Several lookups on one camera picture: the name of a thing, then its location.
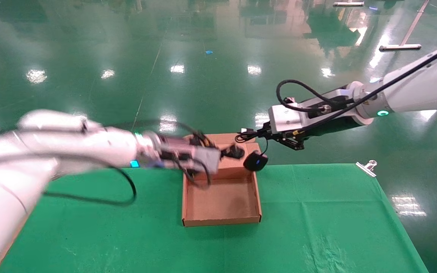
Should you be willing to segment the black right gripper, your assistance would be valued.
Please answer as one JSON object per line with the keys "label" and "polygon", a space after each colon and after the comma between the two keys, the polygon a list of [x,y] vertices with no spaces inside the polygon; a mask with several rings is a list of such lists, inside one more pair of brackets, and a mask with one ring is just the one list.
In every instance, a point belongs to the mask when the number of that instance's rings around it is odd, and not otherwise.
{"label": "black right gripper", "polygon": [[305,148],[304,142],[309,138],[354,129],[360,126],[364,126],[364,124],[357,122],[352,116],[342,116],[297,135],[293,135],[293,133],[272,134],[267,128],[258,130],[241,128],[237,132],[236,138],[263,138],[266,142],[276,141],[292,150],[300,151]]}

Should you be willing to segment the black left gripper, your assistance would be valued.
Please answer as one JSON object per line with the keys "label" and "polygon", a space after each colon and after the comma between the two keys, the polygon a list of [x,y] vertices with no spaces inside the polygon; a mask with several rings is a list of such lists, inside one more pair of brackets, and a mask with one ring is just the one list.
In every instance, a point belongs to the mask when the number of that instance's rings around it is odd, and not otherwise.
{"label": "black left gripper", "polygon": [[[175,135],[154,134],[154,144],[157,145],[159,157],[154,161],[154,168],[180,169],[185,171],[206,171],[204,159],[196,153],[197,147],[204,147],[204,137],[192,134],[184,137]],[[220,158],[242,159],[245,150],[238,145],[229,145],[220,150]]]}

